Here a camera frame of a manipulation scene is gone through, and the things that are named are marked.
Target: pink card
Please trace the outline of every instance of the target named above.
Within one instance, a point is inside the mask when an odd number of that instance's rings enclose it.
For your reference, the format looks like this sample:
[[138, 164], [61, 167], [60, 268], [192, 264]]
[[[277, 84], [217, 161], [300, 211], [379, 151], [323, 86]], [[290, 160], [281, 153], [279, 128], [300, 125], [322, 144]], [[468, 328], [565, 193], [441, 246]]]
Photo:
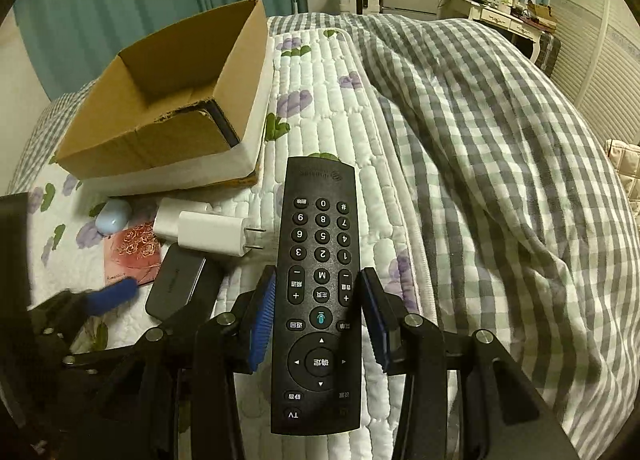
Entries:
[[138, 286], [155, 280], [160, 269], [160, 243], [153, 222], [124, 229], [104, 239], [104, 284], [127, 276]]

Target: gray and white checkered comforter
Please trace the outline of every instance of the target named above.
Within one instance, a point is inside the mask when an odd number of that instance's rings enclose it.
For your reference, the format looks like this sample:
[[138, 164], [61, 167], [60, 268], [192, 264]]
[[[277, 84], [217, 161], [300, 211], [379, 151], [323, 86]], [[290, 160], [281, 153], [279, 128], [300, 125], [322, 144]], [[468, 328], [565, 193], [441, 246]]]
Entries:
[[[422, 224], [447, 331], [488, 328], [581, 458], [613, 439], [638, 388], [640, 238], [584, 120], [494, 31], [466, 20], [299, 14], [272, 34], [353, 37]], [[90, 85], [43, 114], [10, 185], [26, 190]], [[456, 403], [450, 446], [457, 440]]]

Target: black remote control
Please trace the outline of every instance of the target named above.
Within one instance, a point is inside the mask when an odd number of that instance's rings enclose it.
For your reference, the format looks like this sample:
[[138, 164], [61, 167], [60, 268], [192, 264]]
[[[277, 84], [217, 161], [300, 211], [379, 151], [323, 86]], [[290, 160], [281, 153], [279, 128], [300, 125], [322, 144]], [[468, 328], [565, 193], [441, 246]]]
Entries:
[[271, 362], [271, 432], [340, 433], [360, 426], [362, 337], [353, 167], [287, 161]]

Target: light blue round object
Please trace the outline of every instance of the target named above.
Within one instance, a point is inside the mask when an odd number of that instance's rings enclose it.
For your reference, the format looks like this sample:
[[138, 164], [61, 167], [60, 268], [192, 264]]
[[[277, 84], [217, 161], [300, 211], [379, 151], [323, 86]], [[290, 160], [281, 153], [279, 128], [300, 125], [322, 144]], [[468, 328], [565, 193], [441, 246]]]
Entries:
[[95, 219], [95, 228], [104, 236], [123, 230], [131, 218], [131, 206], [126, 200], [112, 198]]

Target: white quilted pad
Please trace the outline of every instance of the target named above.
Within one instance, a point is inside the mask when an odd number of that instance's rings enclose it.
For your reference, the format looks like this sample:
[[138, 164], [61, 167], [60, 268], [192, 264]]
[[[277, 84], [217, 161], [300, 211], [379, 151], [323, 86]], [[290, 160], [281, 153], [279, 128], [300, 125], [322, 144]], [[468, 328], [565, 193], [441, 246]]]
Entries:
[[[276, 36], [270, 42], [274, 45], [275, 72], [258, 183], [240, 191], [223, 191], [210, 199], [216, 212], [248, 217], [254, 226], [265, 229], [265, 249], [239, 260], [223, 283], [214, 313], [231, 309], [240, 292], [254, 288], [263, 266], [276, 262], [287, 157], [314, 154], [338, 158], [356, 170], [361, 266], [375, 267], [388, 292], [402, 296], [410, 311], [435, 321], [415, 211], [375, 90], [354, 55], [351, 39], [341, 30], [317, 29]], [[102, 286], [102, 246], [99, 235], [91, 232], [88, 218], [91, 205], [101, 199], [82, 187], [71, 191], [74, 188], [68, 187], [69, 181], [73, 182], [72, 177], [57, 165], [45, 166], [36, 180], [36, 191], [39, 187], [48, 194], [51, 185], [57, 193], [49, 199], [46, 210], [40, 208], [31, 217], [34, 302], [62, 288]], [[60, 233], [61, 224], [65, 226], [63, 234], [52, 249], [52, 234]], [[109, 347], [132, 344], [155, 325], [144, 310], [148, 290], [143, 287], [135, 302], [105, 317]], [[391, 457], [404, 379], [382, 374], [364, 326], [362, 338], [361, 427], [350, 433], [317, 437], [271, 434], [270, 353], [256, 374], [236, 375], [248, 459]], [[188, 440], [183, 441], [181, 449], [188, 450], [187, 445]]]

